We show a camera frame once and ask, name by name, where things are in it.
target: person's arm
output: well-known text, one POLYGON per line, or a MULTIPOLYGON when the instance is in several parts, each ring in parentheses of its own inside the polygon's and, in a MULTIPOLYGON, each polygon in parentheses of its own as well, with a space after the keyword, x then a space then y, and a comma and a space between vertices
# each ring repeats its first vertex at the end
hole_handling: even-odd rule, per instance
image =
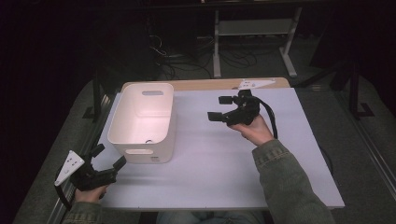
POLYGON ((269 131, 258 116, 237 130, 257 147, 253 158, 271 216, 279 223, 334 223, 332 214, 311 188, 309 179, 295 157, 269 131))
POLYGON ((102 206, 99 198, 106 193, 107 186, 80 191, 76 189, 75 202, 64 218, 63 224, 99 224, 102 223, 102 206))

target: dark background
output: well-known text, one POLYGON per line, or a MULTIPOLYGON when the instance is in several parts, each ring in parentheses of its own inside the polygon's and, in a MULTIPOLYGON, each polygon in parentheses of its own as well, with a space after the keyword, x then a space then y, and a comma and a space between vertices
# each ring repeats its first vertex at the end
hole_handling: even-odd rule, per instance
MULTIPOLYGON (((141 1, 127 3, 135 6, 141 1)), ((159 68, 149 51, 146 14, 115 16, 80 10, 92 1, 7 0, 0 4, 0 218, 9 223, 75 98, 96 71, 104 74, 102 85, 111 93, 127 80, 155 79, 159 68), (109 55, 117 55, 117 60, 109 55), (139 76, 146 73, 152 76, 139 76)), ((327 68, 346 56, 352 58, 396 115, 393 12, 394 7, 384 3, 308 7, 298 32, 322 35, 312 65, 327 68)), ((203 13, 160 13, 150 28, 163 32, 167 44, 189 51, 197 35, 213 30, 210 13, 203 13), (196 29, 177 28, 185 25, 196 29)))

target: person's left hand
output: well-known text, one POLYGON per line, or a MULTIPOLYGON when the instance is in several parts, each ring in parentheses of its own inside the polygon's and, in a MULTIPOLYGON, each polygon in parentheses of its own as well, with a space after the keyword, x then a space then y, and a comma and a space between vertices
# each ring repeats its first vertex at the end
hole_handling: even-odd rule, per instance
POLYGON ((76 203, 99 203, 100 196, 106 193, 107 187, 108 185, 86 191, 76 189, 75 201, 76 203))

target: human hand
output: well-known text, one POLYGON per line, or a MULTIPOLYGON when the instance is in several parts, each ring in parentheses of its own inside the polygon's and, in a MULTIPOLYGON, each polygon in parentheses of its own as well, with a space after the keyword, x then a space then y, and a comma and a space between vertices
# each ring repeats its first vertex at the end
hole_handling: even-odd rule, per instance
POLYGON ((274 139, 262 115, 254 118, 250 125, 240 123, 229 127, 240 132, 243 137, 257 147, 274 139))
POLYGON ((99 199, 106 193, 107 187, 108 185, 86 191, 76 189, 75 201, 77 203, 99 203, 99 199))

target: gray floor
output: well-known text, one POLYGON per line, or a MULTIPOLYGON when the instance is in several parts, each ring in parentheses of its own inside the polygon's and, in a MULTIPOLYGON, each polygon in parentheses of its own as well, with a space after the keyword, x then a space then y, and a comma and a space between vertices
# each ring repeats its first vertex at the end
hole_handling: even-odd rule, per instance
MULTIPOLYGON (((290 57, 298 74, 296 78, 288 76, 277 51, 277 47, 283 43, 284 39, 273 36, 265 37, 260 40, 262 43, 258 47, 252 45, 252 43, 257 43, 255 41, 257 40, 249 40, 244 42, 246 45, 239 47, 232 41, 222 43, 223 59, 220 61, 222 78, 285 77, 290 84, 297 84, 321 71, 309 66, 318 43, 314 37, 296 38, 293 42, 290 57), (253 53, 257 54, 255 57, 247 56, 240 60, 234 57, 235 53, 245 56, 247 53, 251 53, 249 46, 254 47, 253 53), (225 57, 239 63, 225 61, 227 60, 224 59, 225 57)), ((183 70, 175 69, 174 75, 180 79, 208 78, 207 71, 212 73, 213 66, 210 57, 211 54, 207 53, 199 61, 194 62, 205 65, 206 70, 197 69, 199 67, 194 65, 178 64, 177 67, 183 70)), ((166 76, 163 75, 160 79, 166 79, 166 76)), ((296 91, 318 144, 330 155, 334 170, 333 177, 346 203, 345 208, 332 210, 334 218, 337 223, 392 223, 396 221, 396 202, 383 176, 378 172, 367 147, 367 141, 361 137, 360 128, 364 128, 367 135, 371 137, 389 168, 396 171, 396 155, 393 150, 396 148, 395 118, 383 106, 374 87, 366 80, 361 79, 360 101, 367 103, 374 111, 375 116, 362 118, 357 122, 345 110, 348 89, 340 92, 331 91, 329 88, 331 80, 332 76, 328 76, 308 88, 296 91)), ((92 128, 92 123, 90 120, 81 119, 81 115, 85 112, 86 107, 92 106, 91 87, 91 84, 87 84, 87 87, 77 98, 69 118, 52 147, 51 153, 54 155, 49 155, 49 157, 63 158, 59 155, 67 153, 67 149, 70 147, 83 147, 84 139, 89 138, 87 132, 92 128)), ((59 162, 48 159, 43 167, 48 165, 47 163, 54 163, 50 165, 55 166, 55 163, 59 162)), ((48 220, 51 208, 56 201, 56 194, 46 187, 51 186, 53 176, 53 172, 50 174, 47 172, 40 171, 38 179, 33 184, 14 223, 43 223, 42 220, 48 220), (49 197, 43 199, 44 201, 39 197, 43 191, 49 192, 49 197), (47 209, 38 209, 36 205, 39 203, 47 204, 47 209), (31 217, 32 213, 35 214, 35 218, 26 219, 31 217)), ((104 214, 104 222, 107 224, 138 223, 140 218, 140 213, 129 211, 105 209, 104 214)))

